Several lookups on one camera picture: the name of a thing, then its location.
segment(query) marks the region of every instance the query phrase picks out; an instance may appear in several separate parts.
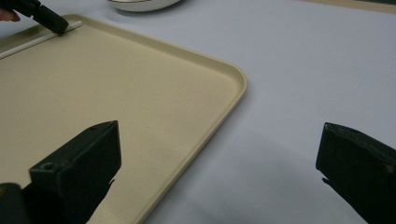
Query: beige tray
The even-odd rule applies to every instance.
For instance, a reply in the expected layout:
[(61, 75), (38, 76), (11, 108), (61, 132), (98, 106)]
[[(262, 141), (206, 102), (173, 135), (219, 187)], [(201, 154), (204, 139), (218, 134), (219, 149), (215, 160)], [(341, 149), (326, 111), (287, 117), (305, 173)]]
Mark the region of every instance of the beige tray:
[[(236, 67), (80, 16), (84, 25), (0, 60), (0, 182), (93, 124), (120, 123), (122, 167), (90, 223), (144, 220), (245, 93)], [(0, 41), (0, 53), (48, 31)]]

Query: tabletop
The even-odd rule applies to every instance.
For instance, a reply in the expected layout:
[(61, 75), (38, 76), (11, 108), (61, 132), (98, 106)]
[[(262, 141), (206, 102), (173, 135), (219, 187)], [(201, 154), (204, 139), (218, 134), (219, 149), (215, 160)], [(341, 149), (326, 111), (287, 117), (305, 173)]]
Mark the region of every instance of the tabletop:
[[(146, 223), (365, 223), (316, 170), (323, 124), (396, 148), (396, 15), (297, 0), (120, 11), (42, 0), (233, 63), (247, 94)], [(35, 25), (1, 22), (0, 38)]]

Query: hand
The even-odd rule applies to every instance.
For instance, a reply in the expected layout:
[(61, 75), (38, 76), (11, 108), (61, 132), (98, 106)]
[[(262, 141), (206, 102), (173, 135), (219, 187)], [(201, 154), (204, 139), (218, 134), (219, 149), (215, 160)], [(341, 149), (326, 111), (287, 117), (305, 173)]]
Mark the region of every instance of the hand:
[(0, 7), (0, 21), (20, 21), (21, 18), (15, 11), (8, 11)]

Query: black tool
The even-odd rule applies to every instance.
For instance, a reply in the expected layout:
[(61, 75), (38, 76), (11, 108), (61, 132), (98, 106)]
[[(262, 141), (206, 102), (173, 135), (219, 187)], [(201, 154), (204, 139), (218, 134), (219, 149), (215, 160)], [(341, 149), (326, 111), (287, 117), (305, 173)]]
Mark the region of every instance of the black tool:
[(368, 223), (396, 223), (396, 150), (359, 131), (325, 123), (317, 169)]
[(92, 126), (33, 166), (26, 188), (0, 184), (0, 223), (86, 223), (120, 166), (118, 123)]
[(16, 10), (26, 17), (33, 16), (33, 20), (61, 35), (65, 32), (68, 22), (49, 8), (41, 5), (37, 0), (0, 0), (0, 7)]

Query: white rod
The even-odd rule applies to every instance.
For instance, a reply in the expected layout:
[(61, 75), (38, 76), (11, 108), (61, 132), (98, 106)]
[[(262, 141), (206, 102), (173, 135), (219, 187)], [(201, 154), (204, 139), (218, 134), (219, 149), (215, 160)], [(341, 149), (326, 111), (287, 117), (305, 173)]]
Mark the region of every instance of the white rod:
[[(66, 32), (69, 32), (71, 30), (74, 30), (74, 29), (82, 26), (82, 24), (83, 24), (82, 21), (76, 21), (73, 24), (69, 24), (64, 32), (66, 33)], [(0, 60), (3, 59), (3, 58), (6, 58), (7, 56), (9, 56), (11, 54), (20, 52), (20, 51), (22, 51), (24, 49), (28, 49), (28, 48), (36, 45), (36, 44), (42, 43), (42, 42), (44, 42), (46, 40), (49, 40), (49, 39), (51, 39), (51, 38), (53, 38), (55, 36), (57, 36), (57, 34), (49, 33), (49, 34), (46, 34), (46, 35), (42, 35), (42, 36), (40, 36), (40, 37), (38, 37), (36, 39), (33, 39), (33, 40), (31, 40), (31, 41), (29, 41), (27, 43), (24, 43), (22, 45), (19, 45), (19, 46), (13, 48), (13, 49), (9, 49), (9, 50), (7, 50), (7, 51), (5, 51), (3, 53), (0, 53)]]

